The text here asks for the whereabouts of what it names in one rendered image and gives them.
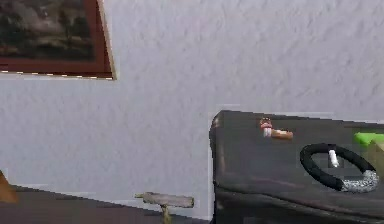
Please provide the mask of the orange spray bottle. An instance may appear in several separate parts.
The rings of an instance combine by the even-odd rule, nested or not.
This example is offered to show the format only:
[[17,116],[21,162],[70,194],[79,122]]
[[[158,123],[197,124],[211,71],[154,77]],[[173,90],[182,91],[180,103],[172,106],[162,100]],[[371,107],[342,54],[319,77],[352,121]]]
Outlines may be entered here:
[[259,121],[260,128],[263,132],[264,137],[282,139],[282,140],[292,140],[293,133],[286,130],[275,129],[272,125],[272,121],[269,118],[262,118]]

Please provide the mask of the dark dining table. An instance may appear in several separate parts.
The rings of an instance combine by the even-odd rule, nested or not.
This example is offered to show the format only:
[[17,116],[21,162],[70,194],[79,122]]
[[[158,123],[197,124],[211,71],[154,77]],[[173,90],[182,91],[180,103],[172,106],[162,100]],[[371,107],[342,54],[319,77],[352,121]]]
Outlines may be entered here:
[[213,157],[213,224],[384,224],[384,178],[366,194],[338,192],[302,167],[307,145],[338,145],[357,154],[357,132],[383,133],[383,124],[272,115],[291,140],[265,137],[261,113],[220,111],[209,132]]

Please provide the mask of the grey stool with brass leg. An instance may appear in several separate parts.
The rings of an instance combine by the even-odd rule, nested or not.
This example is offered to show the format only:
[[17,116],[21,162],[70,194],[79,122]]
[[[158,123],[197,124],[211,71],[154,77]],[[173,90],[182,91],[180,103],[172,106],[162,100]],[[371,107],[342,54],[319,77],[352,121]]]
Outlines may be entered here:
[[190,196],[144,192],[136,194],[135,198],[140,198],[144,203],[147,204],[159,205],[162,210],[162,224],[172,224],[172,218],[169,212],[170,207],[194,207],[194,198]]

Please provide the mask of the small white cylinder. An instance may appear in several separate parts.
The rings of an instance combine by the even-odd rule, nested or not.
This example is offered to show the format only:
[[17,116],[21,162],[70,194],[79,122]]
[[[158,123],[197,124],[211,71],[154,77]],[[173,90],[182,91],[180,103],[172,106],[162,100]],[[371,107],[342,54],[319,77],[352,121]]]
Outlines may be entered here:
[[338,161],[338,158],[336,155],[336,151],[335,150],[329,150],[328,154],[329,154],[329,158],[330,158],[330,162],[331,162],[332,166],[337,168],[339,166],[339,161]]

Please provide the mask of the green object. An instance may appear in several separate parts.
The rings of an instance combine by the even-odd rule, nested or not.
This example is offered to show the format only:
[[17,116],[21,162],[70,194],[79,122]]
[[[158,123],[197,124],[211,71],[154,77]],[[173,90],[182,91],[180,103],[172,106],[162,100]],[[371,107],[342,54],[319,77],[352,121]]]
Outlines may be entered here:
[[384,140],[384,134],[358,132],[354,134],[354,139],[359,144],[368,146],[373,140]]

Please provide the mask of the tan box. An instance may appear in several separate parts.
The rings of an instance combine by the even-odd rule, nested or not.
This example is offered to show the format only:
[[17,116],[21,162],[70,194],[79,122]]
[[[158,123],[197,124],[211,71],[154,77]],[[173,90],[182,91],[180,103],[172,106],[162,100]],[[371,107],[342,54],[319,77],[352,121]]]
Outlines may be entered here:
[[384,141],[373,140],[367,148],[367,160],[376,169],[379,176],[384,176]]

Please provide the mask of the brown wooden furniture corner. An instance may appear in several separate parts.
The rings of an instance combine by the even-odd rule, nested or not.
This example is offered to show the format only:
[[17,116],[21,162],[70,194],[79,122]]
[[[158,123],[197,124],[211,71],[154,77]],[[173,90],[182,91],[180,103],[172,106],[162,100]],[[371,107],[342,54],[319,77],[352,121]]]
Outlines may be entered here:
[[9,184],[8,180],[0,170],[0,202],[17,203],[18,197],[15,189]]

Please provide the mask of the dark framed wall picture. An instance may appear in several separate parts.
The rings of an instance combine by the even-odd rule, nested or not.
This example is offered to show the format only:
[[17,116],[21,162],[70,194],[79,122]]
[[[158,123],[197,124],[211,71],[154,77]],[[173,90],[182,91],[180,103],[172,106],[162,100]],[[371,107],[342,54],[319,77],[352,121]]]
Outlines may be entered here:
[[104,0],[0,0],[0,73],[116,78]]

